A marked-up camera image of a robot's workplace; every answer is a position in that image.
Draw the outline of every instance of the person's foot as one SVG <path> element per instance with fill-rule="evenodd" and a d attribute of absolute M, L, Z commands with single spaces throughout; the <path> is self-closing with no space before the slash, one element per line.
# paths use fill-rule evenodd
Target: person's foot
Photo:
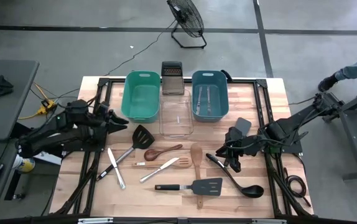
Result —
<path fill-rule="evenodd" d="M 330 88 L 332 88 L 332 86 L 334 84 L 336 84 L 338 82 L 338 80 L 335 77 L 335 74 L 333 74 L 332 76 L 329 76 L 328 78 L 324 78 L 320 84 L 318 84 L 318 90 L 320 91 L 327 91 Z"/>

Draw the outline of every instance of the black spatula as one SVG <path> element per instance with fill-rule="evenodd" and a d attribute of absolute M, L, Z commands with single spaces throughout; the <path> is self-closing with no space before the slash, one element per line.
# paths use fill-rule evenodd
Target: black spatula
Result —
<path fill-rule="evenodd" d="M 179 184 L 155 185 L 155 190 L 192 189 L 192 192 L 196 195 L 220 196 L 222 183 L 223 183 L 222 178 L 212 178 L 212 179 L 194 180 L 192 182 L 192 185 L 179 185 Z"/>
<path fill-rule="evenodd" d="M 124 158 L 126 158 L 135 149 L 147 149 L 154 143 L 155 139 L 152 134 L 143 125 L 139 125 L 136 130 L 134 130 L 132 136 L 133 145 L 128 149 L 122 156 L 120 156 L 116 163 L 119 164 Z M 114 166 L 110 165 L 106 170 L 104 170 L 98 177 L 97 180 L 101 180 L 105 175 L 114 169 Z"/>

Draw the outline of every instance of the wooden spoon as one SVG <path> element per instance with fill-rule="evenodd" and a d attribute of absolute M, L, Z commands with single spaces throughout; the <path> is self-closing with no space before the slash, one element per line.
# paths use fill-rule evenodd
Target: wooden spoon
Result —
<path fill-rule="evenodd" d="M 135 162 L 133 166 L 161 166 L 167 161 L 150 161 L 150 162 Z M 174 167 L 188 168 L 192 165 L 192 159 L 189 156 L 180 156 L 176 162 L 172 164 Z"/>
<path fill-rule="evenodd" d="M 173 147 L 170 147 L 168 149 L 164 149 L 164 150 L 156 150 L 156 149 L 148 149 L 146 151 L 146 153 L 144 153 L 144 159 L 146 161 L 154 161 L 156 160 L 156 158 L 164 153 L 164 152 L 167 152 L 167 151 L 171 151 L 171 150 L 175 150 L 175 149 L 180 149 L 181 147 L 183 147 L 182 144 L 178 144 L 176 146 L 173 146 Z"/>
<path fill-rule="evenodd" d="M 201 173 L 200 173 L 200 166 L 202 162 L 202 148 L 198 143 L 194 143 L 191 146 L 191 158 L 193 161 L 193 165 L 195 166 L 195 176 L 197 180 L 201 179 Z M 203 197 L 202 195 L 197 195 L 197 207 L 202 208 L 203 207 Z"/>

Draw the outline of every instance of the metal grater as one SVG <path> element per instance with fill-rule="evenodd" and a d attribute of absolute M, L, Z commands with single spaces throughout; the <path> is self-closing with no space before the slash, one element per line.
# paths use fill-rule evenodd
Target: metal grater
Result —
<path fill-rule="evenodd" d="M 162 62 L 162 91 L 163 95 L 184 94 L 181 62 Z"/>

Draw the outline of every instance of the butter knife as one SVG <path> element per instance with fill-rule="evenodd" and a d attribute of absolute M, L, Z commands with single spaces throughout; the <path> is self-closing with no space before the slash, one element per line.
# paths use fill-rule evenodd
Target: butter knife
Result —
<path fill-rule="evenodd" d="M 165 164 L 163 164 L 160 168 L 158 168 L 157 170 L 153 171 L 151 174 L 148 174 L 147 176 L 143 177 L 140 179 L 140 183 L 144 183 L 146 180 L 148 180 L 150 177 L 152 177 L 153 175 L 155 175 L 156 173 L 158 173 L 159 171 L 161 171 L 162 169 L 165 169 L 166 167 L 172 165 L 175 161 L 177 161 L 179 158 L 175 157 L 167 162 L 165 162 Z"/>
<path fill-rule="evenodd" d="M 199 87 L 199 96 L 198 96 L 197 112 L 196 112 L 197 115 L 199 115 L 199 112 L 201 110 L 201 94 L 202 94 L 202 86 Z"/>
<path fill-rule="evenodd" d="M 119 170 L 118 170 L 118 165 L 116 164 L 116 161 L 115 161 L 115 157 L 114 155 L 112 154 L 112 151 L 110 148 L 108 148 L 108 156 L 109 156 L 109 159 L 112 163 L 112 166 L 114 166 L 114 170 L 116 172 L 116 175 L 118 177 L 118 180 L 119 180 L 119 184 L 121 185 L 121 188 L 122 189 L 125 189 L 126 188 L 126 185 L 124 184 L 124 181 L 123 181 L 123 178 L 121 176 L 121 173 L 119 173 Z"/>
<path fill-rule="evenodd" d="M 208 92 L 208 116 L 211 115 L 211 108 L 210 108 L 210 86 L 208 86 L 206 88 L 207 92 Z"/>

